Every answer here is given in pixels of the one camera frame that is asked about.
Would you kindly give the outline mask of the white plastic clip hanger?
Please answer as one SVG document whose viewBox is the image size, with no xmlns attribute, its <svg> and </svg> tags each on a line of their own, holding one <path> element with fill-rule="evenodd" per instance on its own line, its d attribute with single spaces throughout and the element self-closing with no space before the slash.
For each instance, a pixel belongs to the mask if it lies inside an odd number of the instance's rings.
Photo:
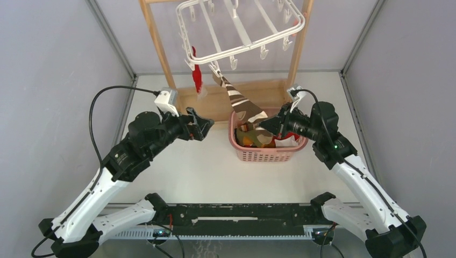
<svg viewBox="0 0 456 258">
<path fill-rule="evenodd" d="M 183 1 L 176 18 L 185 52 L 184 61 L 191 71 L 207 65 L 212 71 L 227 60 L 231 70 L 238 56 L 257 51 L 261 60 L 268 45 L 280 42 L 282 50 L 292 45 L 292 35 L 301 32 L 307 19 L 293 1 Z"/>
</svg>

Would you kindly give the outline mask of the red santa sock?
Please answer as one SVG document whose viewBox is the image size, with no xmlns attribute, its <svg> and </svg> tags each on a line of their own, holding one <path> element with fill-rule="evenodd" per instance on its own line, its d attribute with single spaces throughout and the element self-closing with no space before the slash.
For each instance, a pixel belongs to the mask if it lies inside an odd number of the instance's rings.
<svg viewBox="0 0 456 258">
<path fill-rule="evenodd" d="M 291 140 L 293 140 L 293 141 L 298 141 L 299 138 L 300 138 L 300 136 L 299 136 L 298 134 L 289 132 L 288 134 L 282 135 L 281 137 L 275 136 L 275 137 L 274 137 L 274 140 L 286 140 L 286 139 L 291 139 Z"/>
</svg>

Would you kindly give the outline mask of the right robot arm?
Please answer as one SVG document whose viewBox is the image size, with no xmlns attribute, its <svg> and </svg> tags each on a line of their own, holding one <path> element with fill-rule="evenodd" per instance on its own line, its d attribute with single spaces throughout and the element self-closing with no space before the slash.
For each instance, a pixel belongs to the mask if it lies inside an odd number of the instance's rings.
<svg viewBox="0 0 456 258">
<path fill-rule="evenodd" d="M 328 220 L 347 229 L 365 243 L 371 257 L 403 257 L 419 248 L 426 223 L 412 217 L 394 201 L 369 172 L 351 142 L 338 131 L 339 116 L 328 102 L 317 102 L 304 115 L 292 103 L 275 116 L 260 122 L 274 136 L 294 133 L 313 141 L 320 162 L 337 175 L 364 208 L 353 209 L 326 192 L 312 200 L 311 218 L 319 224 Z"/>
</svg>

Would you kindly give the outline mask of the olive orange striped sock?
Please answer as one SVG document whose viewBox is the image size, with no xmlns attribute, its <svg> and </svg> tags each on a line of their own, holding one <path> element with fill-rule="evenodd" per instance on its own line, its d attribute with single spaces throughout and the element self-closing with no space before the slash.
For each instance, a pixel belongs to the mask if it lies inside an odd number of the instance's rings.
<svg viewBox="0 0 456 258">
<path fill-rule="evenodd" d="M 273 135 L 266 130 L 250 130 L 247 132 L 235 129 L 235 138 L 239 146 L 246 148 L 275 148 Z"/>
</svg>

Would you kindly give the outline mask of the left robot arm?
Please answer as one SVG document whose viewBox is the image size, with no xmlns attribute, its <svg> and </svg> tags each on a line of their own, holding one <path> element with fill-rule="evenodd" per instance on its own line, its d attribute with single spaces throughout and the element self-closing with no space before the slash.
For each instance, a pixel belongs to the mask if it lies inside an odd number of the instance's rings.
<svg viewBox="0 0 456 258">
<path fill-rule="evenodd" d="M 111 237 L 135 226 L 162 224 L 167 220 L 166 202 L 150 193 L 138 203 L 106 216 L 105 206 L 146 170 L 176 139 L 202 141 L 214 125 L 193 108 L 186 114 L 142 112 L 128 125 L 125 138 L 102 160 L 95 177 L 62 214 L 39 223 L 45 239 L 51 239 L 56 257 L 89 257 Z"/>
</svg>

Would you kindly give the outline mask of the brown white striped sock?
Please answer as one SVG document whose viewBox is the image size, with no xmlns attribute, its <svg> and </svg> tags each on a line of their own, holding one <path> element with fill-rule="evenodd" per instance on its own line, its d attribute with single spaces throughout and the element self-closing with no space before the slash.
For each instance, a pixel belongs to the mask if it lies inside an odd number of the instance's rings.
<svg viewBox="0 0 456 258">
<path fill-rule="evenodd" d="M 213 80 L 228 94 L 230 104 L 238 119 L 244 124 L 256 124 L 268 118 L 267 113 L 250 99 L 245 97 L 232 83 L 221 73 L 212 73 Z"/>
</svg>

